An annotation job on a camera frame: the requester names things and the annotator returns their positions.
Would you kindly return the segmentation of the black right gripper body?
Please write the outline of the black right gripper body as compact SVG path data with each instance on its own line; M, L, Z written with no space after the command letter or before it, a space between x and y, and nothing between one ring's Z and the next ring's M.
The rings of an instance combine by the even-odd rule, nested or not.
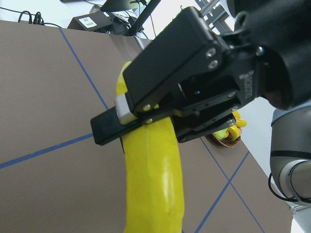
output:
M311 3L235 0L235 30L221 36L217 67L179 83L185 116L172 118L178 142L228 128L233 112L262 97L288 110L311 98Z

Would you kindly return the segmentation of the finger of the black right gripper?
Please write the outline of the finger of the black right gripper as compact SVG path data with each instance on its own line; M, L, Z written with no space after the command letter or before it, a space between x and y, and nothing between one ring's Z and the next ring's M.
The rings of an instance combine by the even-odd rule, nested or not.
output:
M94 142L100 146L106 145L143 125L148 125L147 121L150 119L152 120L151 125L164 120L168 120L169 123L172 122L171 117L159 117L155 113L156 111L152 111L150 114L138 114L136 119L130 120L129 123L122 125L117 116L117 108L112 107L90 120Z
M218 37L195 7L187 7L123 70L127 87L115 100L120 124L142 119L191 76L222 61Z

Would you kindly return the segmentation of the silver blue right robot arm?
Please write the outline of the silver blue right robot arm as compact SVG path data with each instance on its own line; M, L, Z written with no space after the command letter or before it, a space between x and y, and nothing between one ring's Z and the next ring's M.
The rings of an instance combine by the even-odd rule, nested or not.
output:
M227 0L234 31L214 34L187 7L122 72L127 90L91 120L105 145L169 117L183 143L233 125L262 97L276 108L269 181L277 197L311 203L311 3Z

